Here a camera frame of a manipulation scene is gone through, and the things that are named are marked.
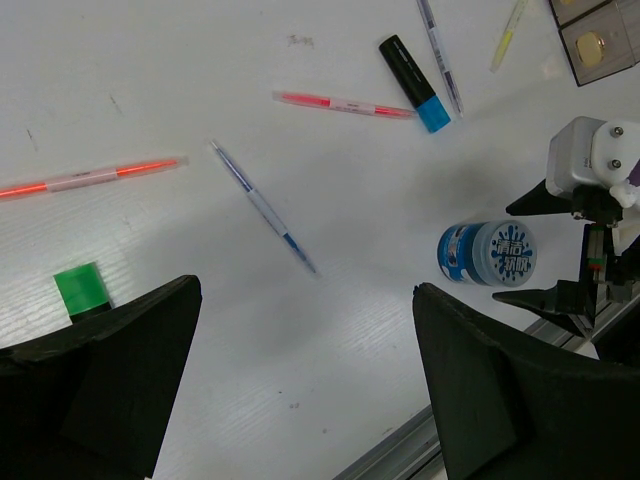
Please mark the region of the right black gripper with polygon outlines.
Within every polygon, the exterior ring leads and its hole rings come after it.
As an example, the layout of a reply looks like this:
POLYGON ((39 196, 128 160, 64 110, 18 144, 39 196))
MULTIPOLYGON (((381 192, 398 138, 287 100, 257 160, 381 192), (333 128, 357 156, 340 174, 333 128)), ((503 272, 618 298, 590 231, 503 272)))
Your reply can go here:
POLYGON ((552 195, 541 181, 509 204, 514 217, 570 213, 583 230, 578 282, 559 280, 550 289, 503 291, 498 302, 527 310, 561 329, 589 338, 602 360, 639 358, 639 241, 623 252, 614 235, 623 209, 601 187, 579 186, 572 200, 552 195))

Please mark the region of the green cap black highlighter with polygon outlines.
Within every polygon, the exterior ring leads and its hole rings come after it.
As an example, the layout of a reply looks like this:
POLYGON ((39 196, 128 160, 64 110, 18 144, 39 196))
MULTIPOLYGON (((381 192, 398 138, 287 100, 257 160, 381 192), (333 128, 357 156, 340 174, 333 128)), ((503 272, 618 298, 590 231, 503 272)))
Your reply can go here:
POLYGON ((111 298, 95 262, 53 276, 73 324, 112 309, 111 298))

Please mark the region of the blue cap black highlighter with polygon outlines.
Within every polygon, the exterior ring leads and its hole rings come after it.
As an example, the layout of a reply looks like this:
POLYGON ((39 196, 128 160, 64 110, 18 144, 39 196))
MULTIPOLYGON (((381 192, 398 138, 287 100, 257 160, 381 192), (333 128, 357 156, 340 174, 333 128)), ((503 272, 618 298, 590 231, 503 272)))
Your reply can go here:
POLYGON ((436 133, 448 125, 451 118, 399 36, 390 36, 378 49, 426 129, 436 133))

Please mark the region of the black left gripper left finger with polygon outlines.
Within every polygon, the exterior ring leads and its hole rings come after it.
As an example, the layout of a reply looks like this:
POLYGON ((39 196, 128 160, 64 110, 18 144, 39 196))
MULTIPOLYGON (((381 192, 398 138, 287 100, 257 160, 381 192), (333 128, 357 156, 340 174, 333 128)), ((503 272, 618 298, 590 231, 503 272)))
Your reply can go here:
POLYGON ((2 349, 2 478, 152 478, 201 303, 184 275, 2 349))

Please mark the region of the yellow slim highlighter pen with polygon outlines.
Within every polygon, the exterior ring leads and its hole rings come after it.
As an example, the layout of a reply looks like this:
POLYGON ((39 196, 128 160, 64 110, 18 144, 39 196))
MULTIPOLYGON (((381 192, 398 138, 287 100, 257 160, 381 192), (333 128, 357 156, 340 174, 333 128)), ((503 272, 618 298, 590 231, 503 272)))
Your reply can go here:
POLYGON ((514 4, 514 7, 505 25, 505 29, 494 52, 490 65, 491 73, 496 73, 499 70, 509 48, 509 45, 513 39, 517 25, 527 7, 527 4, 528 0, 518 0, 514 4))

